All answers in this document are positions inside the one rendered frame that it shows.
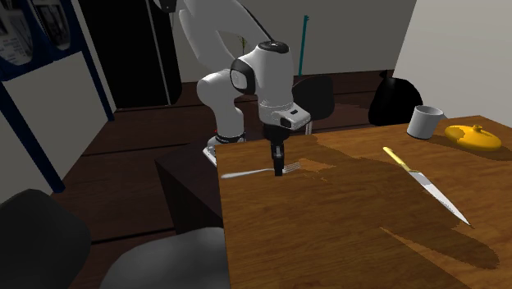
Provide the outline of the grey mug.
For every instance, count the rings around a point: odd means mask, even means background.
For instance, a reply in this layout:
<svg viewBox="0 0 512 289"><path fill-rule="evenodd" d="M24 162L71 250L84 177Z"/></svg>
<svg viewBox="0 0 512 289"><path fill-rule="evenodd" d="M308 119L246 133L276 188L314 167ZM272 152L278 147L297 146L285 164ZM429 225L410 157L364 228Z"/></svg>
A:
<svg viewBox="0 0 512 289"><path fill-rule="evenodd" d="M418 105L414 108L413 115L407 128L407 134L420 140L428 140L441 119L446 118L439 108L426 105Z"/></svg>

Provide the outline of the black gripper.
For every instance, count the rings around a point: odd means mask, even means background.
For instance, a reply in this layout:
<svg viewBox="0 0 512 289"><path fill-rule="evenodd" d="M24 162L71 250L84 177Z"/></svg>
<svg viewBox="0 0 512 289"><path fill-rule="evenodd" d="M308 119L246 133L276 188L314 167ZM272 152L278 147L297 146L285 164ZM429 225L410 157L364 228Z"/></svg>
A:
<svg viewBox="0 0 512 289"><path fill-rule="evenodd" d="M263 136L271 143L274 174L281 177L284 169L284 141L290 137L290 130L263 123Z"/></svg>

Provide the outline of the black office chair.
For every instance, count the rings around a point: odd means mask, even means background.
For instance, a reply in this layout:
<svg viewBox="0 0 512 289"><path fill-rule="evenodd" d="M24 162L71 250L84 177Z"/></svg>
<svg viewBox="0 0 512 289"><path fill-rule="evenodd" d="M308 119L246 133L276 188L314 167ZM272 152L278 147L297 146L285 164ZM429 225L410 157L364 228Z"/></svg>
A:
<svg viewBox="0 0 512 289"><path fill-rule="evenodd" d="M295 103L311 115L311 121L305 126L305 134L313 132L313 121L332 115L335 107L333 81L330 76L312 76L300 80L292 87Z"/></svg>

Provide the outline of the silver fork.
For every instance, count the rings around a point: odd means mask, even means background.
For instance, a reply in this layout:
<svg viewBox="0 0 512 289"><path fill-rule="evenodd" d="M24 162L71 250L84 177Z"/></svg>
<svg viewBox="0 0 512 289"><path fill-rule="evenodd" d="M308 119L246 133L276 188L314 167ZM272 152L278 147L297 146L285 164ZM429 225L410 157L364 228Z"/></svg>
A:
<svg viewBox="0 0 512 289"><path fill-rule="evenodd" d="M281 173L286 174L286 173L293 172L294 170L297 170L300 168L301 168L300 162L287 164L281 169ZM247 176L250 174L255 174L255 173L260 173L260 172L268 172L268 171L275 172L275 169L274 168L263 168L263 169L252 170L252 171L245 171L245 172L226 173L226 174L221 175L221 179L242 177L242 176Z"/></svg>

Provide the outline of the yellow flat lid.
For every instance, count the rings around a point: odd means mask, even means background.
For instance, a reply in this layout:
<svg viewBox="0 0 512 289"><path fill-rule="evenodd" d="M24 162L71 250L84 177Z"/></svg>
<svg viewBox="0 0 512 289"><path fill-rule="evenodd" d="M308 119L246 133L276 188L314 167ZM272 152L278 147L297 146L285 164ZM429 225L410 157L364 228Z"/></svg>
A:
<svg viewBox="0 0 512 289"><path fill-rule="evenodd" d="M466 149L477 151L495 151L502 146L501 140L482 126L448 126L444 130L445 137Z"/></svg>

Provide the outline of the grey chair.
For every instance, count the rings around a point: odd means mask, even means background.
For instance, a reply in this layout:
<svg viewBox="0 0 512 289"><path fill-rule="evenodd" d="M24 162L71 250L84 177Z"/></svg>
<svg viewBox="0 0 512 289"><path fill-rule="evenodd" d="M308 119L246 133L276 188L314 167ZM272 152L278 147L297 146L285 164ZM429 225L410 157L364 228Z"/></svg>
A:
<svg viewBox="0 0 512 289"><path fill-rule="evenodd" d="M128 250L99 289L231 289L224 230L206 227Z"/></svg>

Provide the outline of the yellow-handled knife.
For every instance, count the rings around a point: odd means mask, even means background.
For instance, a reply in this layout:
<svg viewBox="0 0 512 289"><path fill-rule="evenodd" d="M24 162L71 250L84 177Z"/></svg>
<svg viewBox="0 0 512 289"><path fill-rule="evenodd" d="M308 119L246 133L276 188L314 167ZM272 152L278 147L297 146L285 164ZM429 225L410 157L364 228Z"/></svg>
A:
<svg viewBox="0 0 512 289"><path fill-rule="evenodd" d="M398 163L417 183L419 183L433 198L448 209L460 221L471 226L468 219L459 209L420 171L411 169L394 151L389 147L382 148L396 163Z"/></svg>

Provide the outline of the teal broom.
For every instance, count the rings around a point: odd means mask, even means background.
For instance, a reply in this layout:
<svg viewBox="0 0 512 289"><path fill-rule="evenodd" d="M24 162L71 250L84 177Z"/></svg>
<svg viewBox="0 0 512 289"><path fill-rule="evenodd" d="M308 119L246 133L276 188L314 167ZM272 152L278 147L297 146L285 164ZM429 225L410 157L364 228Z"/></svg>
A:
<svg viewBox="0 0 512 289"><path fill-rule="evenodd" d="M306 40L306 34L307 34L308 21L309 21L309 16L304 15L302 34L301 34L301 43L300 43L300 52L299 52L298 76L303 75L304 46L305 46L305 40Z"/></svg>

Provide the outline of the black garbage bag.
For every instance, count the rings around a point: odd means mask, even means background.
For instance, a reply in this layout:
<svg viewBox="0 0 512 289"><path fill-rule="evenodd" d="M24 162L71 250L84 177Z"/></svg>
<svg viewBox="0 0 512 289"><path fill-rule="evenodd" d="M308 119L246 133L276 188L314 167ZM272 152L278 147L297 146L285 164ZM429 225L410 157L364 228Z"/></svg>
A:
<svg viewBox="0 0 512 289"><path fill-rule="evenodd" d="M414 109L423 105L423 100L415 86L408 80L387 75L382 78L368 110L369 123L374 126L389 126L409 123Z"/></svg>

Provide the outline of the dark robot stand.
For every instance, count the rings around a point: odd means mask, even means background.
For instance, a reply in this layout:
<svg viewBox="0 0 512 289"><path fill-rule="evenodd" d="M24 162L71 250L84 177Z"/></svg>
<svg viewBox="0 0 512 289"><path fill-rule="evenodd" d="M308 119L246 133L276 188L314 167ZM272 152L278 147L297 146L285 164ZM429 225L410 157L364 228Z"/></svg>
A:
<svg viewBox="0 0 512 289"><path fill-rule="evenodd" d="M155 159L155 165L177 234L222 227L217 168L203 154L198 139Z"/></svg>

